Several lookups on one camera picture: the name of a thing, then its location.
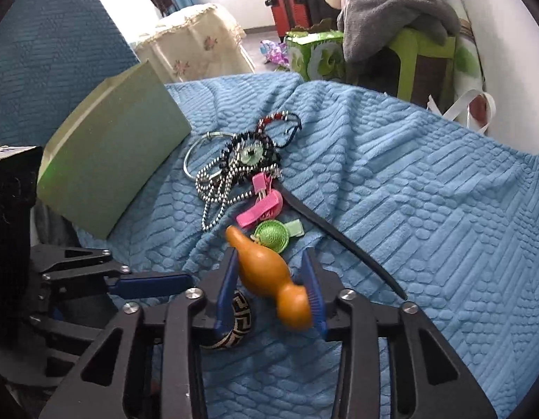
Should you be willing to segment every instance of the green round ornament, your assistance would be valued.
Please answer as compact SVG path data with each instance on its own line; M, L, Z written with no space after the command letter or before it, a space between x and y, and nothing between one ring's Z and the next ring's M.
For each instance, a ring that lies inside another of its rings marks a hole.
M254 240L274 252L281 253L289 243L289 230L280 221L263 221L254 231Z
M264 147L260 144L246 146L240 150L239 160L250 167L256 165L264 157Z

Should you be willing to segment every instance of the white strap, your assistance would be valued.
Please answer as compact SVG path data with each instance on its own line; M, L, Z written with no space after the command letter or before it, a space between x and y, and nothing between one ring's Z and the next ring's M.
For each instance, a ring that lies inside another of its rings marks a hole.
M434 101L433 97L428 96L427 108L428 110L432 111L432 113L438 115L439 117L442 117L443 119L447 119L448 121L455 120L458 115L460 115L465 110L467 110L466 126L467 128L469 128L470 120L472 118L469 112L469 105L477 96L480 96L480 95L484 96L486 99L486 120L488 122L483 127L481 127L477 132L480 134L484 134L496 114L496 103L494 102L494 98L492 97L491 94L485 93L484 91L480 91L480 90L466 91L460 96L459 99L457 99L454 102L454 104L449 109L446 110L446 113L444 113L443 115L438 109L438 106L436 105L436 102Z

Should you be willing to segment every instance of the green box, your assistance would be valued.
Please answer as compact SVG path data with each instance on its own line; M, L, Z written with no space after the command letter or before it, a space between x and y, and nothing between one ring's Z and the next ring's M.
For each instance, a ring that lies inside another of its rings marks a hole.
M289 32L285 42L291 71L305 80L345 81L342 32Z
M120 216L191 127L149 62L101 82L47 143L37 194L93 236Z

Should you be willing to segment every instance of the green plastic stool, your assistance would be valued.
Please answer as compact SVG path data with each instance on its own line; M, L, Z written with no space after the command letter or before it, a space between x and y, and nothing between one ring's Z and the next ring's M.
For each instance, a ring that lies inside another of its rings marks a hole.
M439 96L440 103L450 99L451 74L453 71L455 38L449 37L443 46L436 44L421 32L412 28L403 28L388 44L400 60L399 83L397 89L398 99L412 102L414 89L414 75L419 56L428 58L446 58L446 71Z

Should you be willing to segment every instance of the orange gourd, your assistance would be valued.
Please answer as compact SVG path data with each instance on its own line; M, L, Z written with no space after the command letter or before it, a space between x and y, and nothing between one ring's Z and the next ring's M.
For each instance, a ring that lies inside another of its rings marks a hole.
M285 326L298 331L312 326L306 288L293 283L285 260L234 226L227 228L225 237L239 254L239 275L244 287L256 296L275 299L277 316Z

